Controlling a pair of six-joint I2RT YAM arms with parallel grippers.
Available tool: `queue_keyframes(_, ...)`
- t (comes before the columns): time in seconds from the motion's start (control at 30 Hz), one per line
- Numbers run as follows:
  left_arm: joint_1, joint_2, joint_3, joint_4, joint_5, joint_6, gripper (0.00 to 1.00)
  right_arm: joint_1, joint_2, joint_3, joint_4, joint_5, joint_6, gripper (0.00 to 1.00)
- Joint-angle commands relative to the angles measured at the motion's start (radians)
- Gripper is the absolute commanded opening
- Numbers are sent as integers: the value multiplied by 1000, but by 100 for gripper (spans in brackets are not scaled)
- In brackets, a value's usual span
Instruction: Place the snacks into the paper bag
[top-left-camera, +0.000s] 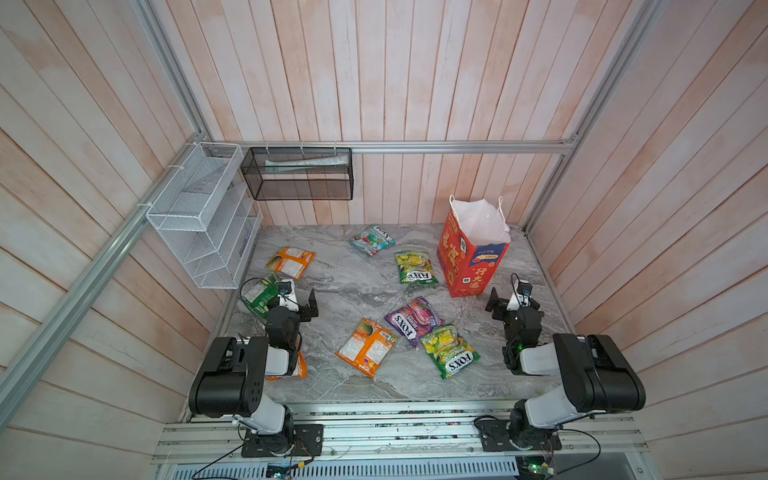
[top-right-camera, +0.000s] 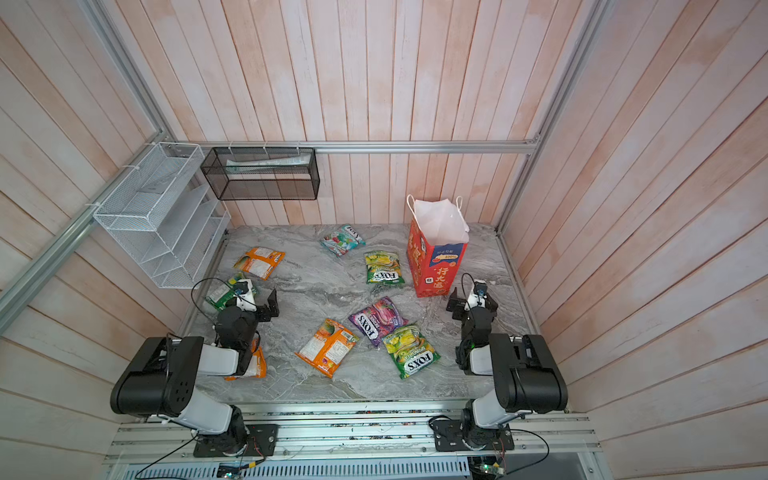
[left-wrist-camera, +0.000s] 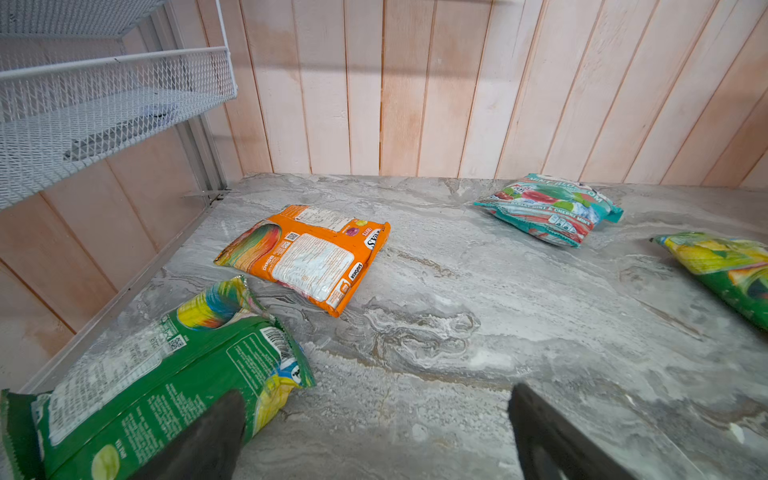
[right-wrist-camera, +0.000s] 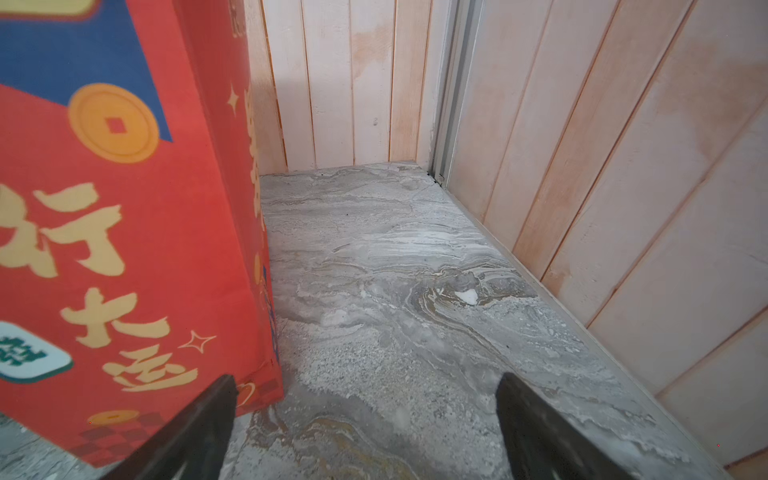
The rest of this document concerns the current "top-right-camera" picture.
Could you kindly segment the red paper bag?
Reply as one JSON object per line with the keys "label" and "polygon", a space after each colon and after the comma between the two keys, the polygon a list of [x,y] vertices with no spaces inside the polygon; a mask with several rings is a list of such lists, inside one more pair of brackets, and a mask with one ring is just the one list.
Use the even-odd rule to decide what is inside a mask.
{"label": "red paper bag", "polygon": [[412,214],[407,258],[416,295],[448,295],[469,243],[463,198],[425,201],[409,194],[406,202]]}

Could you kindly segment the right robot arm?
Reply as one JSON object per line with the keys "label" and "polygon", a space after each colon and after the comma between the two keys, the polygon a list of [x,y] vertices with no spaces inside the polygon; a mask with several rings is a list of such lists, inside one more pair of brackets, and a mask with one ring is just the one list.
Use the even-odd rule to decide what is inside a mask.
{"label": "right robot arm", "polygon": [[456,364],[467,375],[493,380],[487,394],[467,402],[460,420],[448,422],[457,432],[446,432],[446,439],[470,450],[502,446],[509,437],[502,430],[512,420],[566,409],[567,386],[544,337],[494,333],[498,303],[485,283],[476,282],[466,297],[453,291],[446,310],[461,322]]}

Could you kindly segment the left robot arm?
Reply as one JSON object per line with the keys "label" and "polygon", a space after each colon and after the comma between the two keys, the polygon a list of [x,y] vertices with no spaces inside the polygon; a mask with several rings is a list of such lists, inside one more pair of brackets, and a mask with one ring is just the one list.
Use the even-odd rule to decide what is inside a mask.
{"label": "left robot arm", "polygon": [[233,380],[266,375],[258,325],[279,316],[277,291],[264,305],[230,303],[215,321],[215,342],[201,336],[151,337],[143,343],[114,385],[113,412],[158,417],[197,433],[204,447],[224,456],[245,452],[251,434],[241,410],[196,387],[197,377]]}

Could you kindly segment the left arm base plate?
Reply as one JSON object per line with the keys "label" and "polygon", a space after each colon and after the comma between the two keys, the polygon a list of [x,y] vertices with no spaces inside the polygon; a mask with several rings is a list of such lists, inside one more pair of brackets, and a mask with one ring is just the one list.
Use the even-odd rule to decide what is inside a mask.
{"label": "left arm base plate", "polygon": [[201,435],[196,440],[194,458],[222,458],[274,454],[278,438],[277,424],[245,424],[219,435]]}

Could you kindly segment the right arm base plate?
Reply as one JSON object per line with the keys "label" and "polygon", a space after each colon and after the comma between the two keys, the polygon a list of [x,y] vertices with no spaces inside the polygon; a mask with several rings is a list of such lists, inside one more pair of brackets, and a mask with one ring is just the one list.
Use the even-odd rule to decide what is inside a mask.
{"label": "right arm base plate", "polygon": [[483,429],[471,422],[450,419],[440,415],[427,421],[433,432],[435,449],[438,452],[464,452],[514,449],[510,431]]}

